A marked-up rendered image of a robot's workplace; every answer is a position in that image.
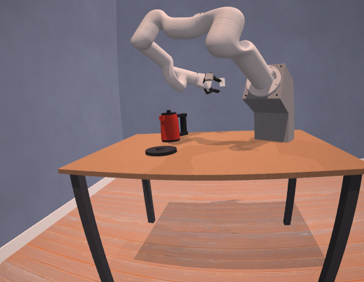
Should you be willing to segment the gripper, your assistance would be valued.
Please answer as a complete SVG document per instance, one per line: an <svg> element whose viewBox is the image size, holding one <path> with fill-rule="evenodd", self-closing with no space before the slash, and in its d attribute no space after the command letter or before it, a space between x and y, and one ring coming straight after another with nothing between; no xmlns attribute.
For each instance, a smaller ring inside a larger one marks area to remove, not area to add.
<svg viewBox="0 0 364 282"><path fill-rule="evenodd" d="M210 94L212 92L219 93L220 90L213 89L211 87L212 81L205 81L203 83L204 77L205 77L205 74L200 74L200 73L197 74L197 79L196 79L196 82L194 83L195 87L204 90L206 92L206 94ZM217 82L221 82L222 81L222 80L216 78L215 76L213 77L213 80L215 80ZM210 91L208 92L208 90L210 90Z"/></svg>

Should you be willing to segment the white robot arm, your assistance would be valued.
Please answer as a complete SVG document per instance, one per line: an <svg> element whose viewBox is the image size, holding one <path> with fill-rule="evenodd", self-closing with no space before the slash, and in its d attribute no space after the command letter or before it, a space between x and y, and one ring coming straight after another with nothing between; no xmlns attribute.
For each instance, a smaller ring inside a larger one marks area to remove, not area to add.
<svg viewBox="0 0 364 282"><path fill-rule="evenodd" d="M187 83L194 85L197 73L174 67L172 57L154 40L162 29L172 39L193 39L208 33L208 52L216 58L233 60L248 78L247 89L252 95L268 96L278 88L281 75L276 67L266 64L253 43L239 42L244 24L242 12L234 7L221 7L188 18L172 18L155 9L144 17L131 43L161 67L168 85L183 92Z"/></svg>

